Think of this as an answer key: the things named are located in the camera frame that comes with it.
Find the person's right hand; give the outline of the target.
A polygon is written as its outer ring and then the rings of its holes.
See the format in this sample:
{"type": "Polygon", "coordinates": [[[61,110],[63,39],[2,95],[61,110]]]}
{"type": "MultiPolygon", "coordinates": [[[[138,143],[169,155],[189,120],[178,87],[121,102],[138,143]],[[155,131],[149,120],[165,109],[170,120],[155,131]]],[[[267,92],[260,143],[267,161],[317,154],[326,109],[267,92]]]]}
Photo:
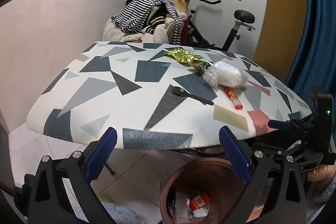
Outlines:
{"type": "Polygon", "coordinates": [[[335,165],[320,165],[317,169],[309,171],[307,180],[317,183],[317,190],[325,190],[335,176],[335,165]]]}

